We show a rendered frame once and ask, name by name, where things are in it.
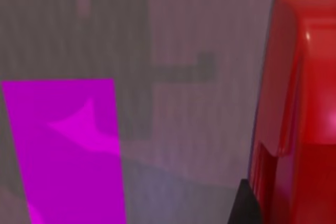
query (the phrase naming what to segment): purple rectangle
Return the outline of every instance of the purple rectangle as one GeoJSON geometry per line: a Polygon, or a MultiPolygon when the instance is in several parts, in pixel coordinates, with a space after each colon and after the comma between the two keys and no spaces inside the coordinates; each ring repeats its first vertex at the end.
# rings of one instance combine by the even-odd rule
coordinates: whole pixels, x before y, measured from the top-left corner
{"type": "Polygon", "coordinates": [[[32,224],[126,224],[113,81],[2,88],[32,224]]]}

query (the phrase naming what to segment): gray ground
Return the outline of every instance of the gray ground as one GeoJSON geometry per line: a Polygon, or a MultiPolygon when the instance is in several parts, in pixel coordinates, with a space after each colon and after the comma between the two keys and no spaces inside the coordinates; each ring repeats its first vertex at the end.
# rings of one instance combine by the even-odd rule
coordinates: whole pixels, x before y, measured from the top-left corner
{"type": "MultiPolygon", "coordinates": [[[[115,78],[129,224],[226,223],[270,1],[0,0],[0,78],[115,78]]],[[[0,100],[0,223],[25,224],[0,100]]]]}

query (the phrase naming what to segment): red vehicle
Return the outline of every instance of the red vehicle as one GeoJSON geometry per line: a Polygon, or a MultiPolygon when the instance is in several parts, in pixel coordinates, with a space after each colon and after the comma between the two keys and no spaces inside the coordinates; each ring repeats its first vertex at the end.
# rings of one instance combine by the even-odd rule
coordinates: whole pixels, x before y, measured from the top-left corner
{"type": "Polygon", "coordinates": [[[274,0],[255,120],[263,223],[335,224],[336,0],[274,0]]]}

